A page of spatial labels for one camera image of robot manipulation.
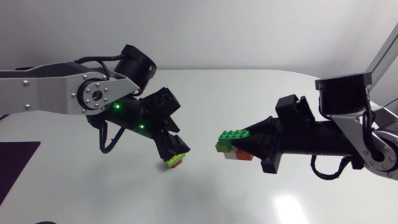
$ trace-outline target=white tabletop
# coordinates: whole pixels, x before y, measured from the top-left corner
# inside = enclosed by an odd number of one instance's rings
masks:
[[[126,131],[107,155],[84,116],[35,111],[0,122],[0,141],[41,141],[0,207],[0,223],[398,223],[398,182],[346,168],[337,180],[312,173],[310,156],[283,155],[277,175],[260,160],[217,153],[223,130],[276,116],[283,96],[305,95],[317,119],[314,77],[276,70],[159,70],[178,98],[172,115],[190,147],[164,171],[155,143]],[[110,125],[113,136],[118,130]],[[325,173],[339,157],[319,157]]]

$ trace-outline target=metal bracket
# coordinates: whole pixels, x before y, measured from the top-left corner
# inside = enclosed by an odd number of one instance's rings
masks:
[[[93,103],[90,107],[92,110],[82,108],[78,102],[78,90],[81,85],[90,80],[103,79],[104,75],[100,72],[62,77],[2,78],[0,114],[42,110],[61,114],[94,115],[102,112],[104,105],[139,89],[135,83],[122,75],[116,75],[116,79],[94,82],[87,88],[99,90],[103,97],[95,103],[93,92],[84,91],[83,98]]]
[[[359,155],[365,161],[364,166],[372,173],[382,177],[398,180],[398,170],[396,169],[398,148],[398,117],[384,107],[373,108],[376,115],[375,123],[379,126],[373,131],[374,143],[376,148],[384,155],[383,161],[375,161],[363,141],[363,131],[361,124],[362,112],[332,115],[333,121],[346,135]]]

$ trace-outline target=black cable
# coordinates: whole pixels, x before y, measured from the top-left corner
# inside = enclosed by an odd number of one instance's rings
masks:
[[[107,76],[107,78],[110,78],[111,76],[110,76],[110,74],[109,74],[109,70],[108,70],[108,68],[106,67],[105,63],[102,62],[102,61],[96,61],[96,62],[98,62],[98,63],[102,66],[102,68],[104,69],[104,72],[105,72],[105,75]]]
[[[394,100],[393,100],[393,101],[391,101],[390,103],[386,104],[384,107],[386,107],[386,106],[390,105],[391,103],[393,103],[393,102],[395,102],[395,101],[397,101],[397,100],[398,100],[398,98],[394,99]]]
[[[315,161],[317,160],[317,156],[313,155],[311,157],[311,168],[314,174],[323,179],[323,180],[334,180],[340,176],[340,174],[343,172],[344,168],[351,162],[351,159],[349,157],[343,157],[341,159],[340,165],[338,166],[337,172],[334,174],[322,174],[321,172],[317,171],[317,168],[315,167]]]
[[[81,59],[76,60],[76,63],[82,64],[86,62],[96,62],[96,61],[102,61],[102,62],[110,62],[110,61],[115,61],[115,60],[121,60],[124,58],[124,55],[117,55],[117,56],[110,56],[110,57],[83,57]]]
[[[374,139],[372,136],[372,132],[374,131],[374,128],[372,128],[372,124],[376,118],[376,115],[371,109],[369,93],[366,87],[364,88],[364,94],[365,94],[365,102],[364,102],[365,111],[362,115],[363,141],[365,143],[366,148],[371,153],[372,158],[376,161],[383,161],[384,156],[380,151],[376,149],[376,146],[374,144]]]
[[[0,116],[0,121],[1,121],[2,119],[4,119],[4,118],[7,118],[8,116],[9,116],[9,114],[5,114],[5,115]]]
[[[106,136],[108,134],[108,124],[107,122],[102,124],[101,128],[99,129],[99,149],[103,154],[107,154],[112,151],[113,147],[116,145],[116,143],[118,143],[118,140],[122,136],[125,129],[126,128],[121,127],[115,137],[111,140],[111,143],[105,147]]]
[[[104,73],[107,76],[107,78],[110,78],[109,70],[108,70],[108,68],[107,68],[107,66],[105,65],[104,62],[102,62],[100,60],[95,60],[95,61],[92,61],[92,62],[98,62],[102,66],[102,68],[104,70]]]

